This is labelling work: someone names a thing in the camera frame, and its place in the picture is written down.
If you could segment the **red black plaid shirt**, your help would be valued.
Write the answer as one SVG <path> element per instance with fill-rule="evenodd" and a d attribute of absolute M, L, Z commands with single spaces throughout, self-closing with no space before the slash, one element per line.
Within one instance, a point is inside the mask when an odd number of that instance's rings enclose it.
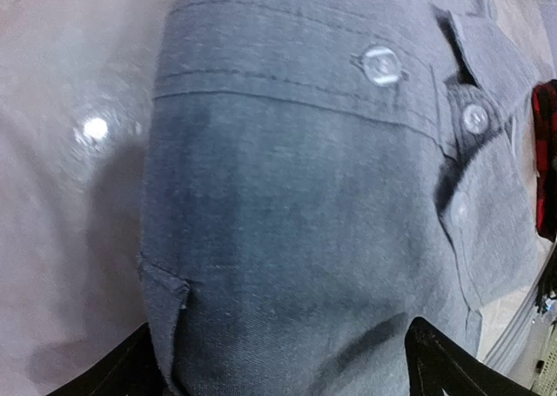
<path fill-rule="evenodd" d="M 536 230 L 556 240 L 556 80 L 534 87 L 535 163 L 537 176 Z"/>

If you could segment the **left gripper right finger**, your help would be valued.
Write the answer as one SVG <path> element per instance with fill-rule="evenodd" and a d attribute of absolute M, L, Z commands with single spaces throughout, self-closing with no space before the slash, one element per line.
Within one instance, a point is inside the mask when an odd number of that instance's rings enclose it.
<path fill-rule="evenodd" d="M 529 396 L 533 392 L 480 363 L 426 319 L 405 336 L 411 396 Z"/>

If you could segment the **grey long sleeve shirt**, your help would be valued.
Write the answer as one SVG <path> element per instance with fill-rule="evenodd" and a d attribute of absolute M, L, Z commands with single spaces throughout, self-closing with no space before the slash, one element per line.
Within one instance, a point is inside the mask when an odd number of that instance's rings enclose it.
<path fill-rule="evenodd" d="M 175 0 L 140 277 L 174 395 L 405 395 L 538 271 L 535 68 L 493 0 Z"/>

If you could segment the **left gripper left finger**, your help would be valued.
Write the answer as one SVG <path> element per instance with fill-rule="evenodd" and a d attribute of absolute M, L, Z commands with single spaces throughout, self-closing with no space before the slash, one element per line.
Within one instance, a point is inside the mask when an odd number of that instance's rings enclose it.
<path fill-rule="evenodd" d="M 149 326 L 143 324 L 93 367 L 48 396 L 161 396 L 165 388 Z"/>

